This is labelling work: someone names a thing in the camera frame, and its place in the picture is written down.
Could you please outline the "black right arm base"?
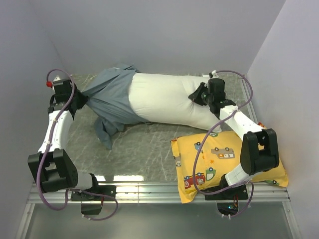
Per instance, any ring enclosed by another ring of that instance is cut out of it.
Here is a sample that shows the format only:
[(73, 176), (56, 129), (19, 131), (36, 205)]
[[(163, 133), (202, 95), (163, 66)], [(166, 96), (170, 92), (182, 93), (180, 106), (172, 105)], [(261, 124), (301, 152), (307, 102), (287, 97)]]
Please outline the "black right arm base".
[(222, 216), (229, 218), (239, 214), (239, 201), (248, 200), (248, 192), (245, 185), (225, 190), (218, 194), (205, 195), (206, 201), (216, 201), (217, 210)]

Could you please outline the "blue patterned pillowcase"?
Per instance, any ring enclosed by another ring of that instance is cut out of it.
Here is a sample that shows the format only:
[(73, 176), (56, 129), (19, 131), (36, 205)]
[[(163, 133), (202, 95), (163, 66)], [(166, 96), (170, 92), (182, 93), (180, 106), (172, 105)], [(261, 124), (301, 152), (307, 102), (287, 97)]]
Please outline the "blue patterned pillowcase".
[(138, 116), (129, 102), (129, 87), (137, 69), (132, 65), (104, 69), (82, 94), (88, 98), (86, 105), (98, 116), (94, 123), (97, 138), (111, 150), (111, 136), (123, 132), (125, 125), (147, 123)]

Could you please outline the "white pillow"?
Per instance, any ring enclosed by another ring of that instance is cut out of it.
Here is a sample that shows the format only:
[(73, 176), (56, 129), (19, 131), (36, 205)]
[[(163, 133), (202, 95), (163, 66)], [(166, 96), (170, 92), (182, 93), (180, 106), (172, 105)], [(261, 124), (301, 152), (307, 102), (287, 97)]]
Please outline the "white pillow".
[(210, 130), (219, 119), (191, 95), (208, 77), (135, 73), (128, 90), (133, 112), (150, 122), (187, 125)]

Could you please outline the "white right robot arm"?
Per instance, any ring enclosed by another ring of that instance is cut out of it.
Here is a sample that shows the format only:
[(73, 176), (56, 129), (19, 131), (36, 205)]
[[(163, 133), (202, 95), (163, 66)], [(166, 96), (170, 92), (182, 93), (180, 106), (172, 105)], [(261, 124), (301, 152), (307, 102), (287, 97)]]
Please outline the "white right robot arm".
[(264, 129), (240, 111), (232, 100), (226, 98), (225, 82), (211, 78), (188, 96), (226, 123), (242, 140), (240, 163), (220, 180), (219, 192), (225, 199), (237, 193), (237, 186), (249, 182), (254, 176), (279, 166), (277, 135), (273, 129)]

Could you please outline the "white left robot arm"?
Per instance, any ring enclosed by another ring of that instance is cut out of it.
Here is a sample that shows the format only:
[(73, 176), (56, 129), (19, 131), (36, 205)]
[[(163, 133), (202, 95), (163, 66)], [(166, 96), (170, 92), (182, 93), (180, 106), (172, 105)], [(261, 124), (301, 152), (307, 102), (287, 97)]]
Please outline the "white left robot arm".
[(48, 129), (38, 153), (28, 157), (28, 166), (42, 193), (63, 189), (83, 190), (88, 200), (100, 196), (100, 187), (92, 173), (78, 172), (66, 152), (70, 127), (77, 110), (87, 102), (70, 79), (58, 76), (47, 85), (54, 90), (50, 98)]

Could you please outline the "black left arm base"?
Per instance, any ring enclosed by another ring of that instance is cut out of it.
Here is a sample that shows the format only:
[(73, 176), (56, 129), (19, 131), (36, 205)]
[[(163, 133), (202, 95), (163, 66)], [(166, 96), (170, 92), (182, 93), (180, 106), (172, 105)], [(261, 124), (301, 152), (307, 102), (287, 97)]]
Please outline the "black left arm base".
[(81, 203), (81, 213), (85, 216), (97, 216), (106, 202), (115, 202), (115, 185), (98, 185), (91, 189), (72, 192), (70, 201)]

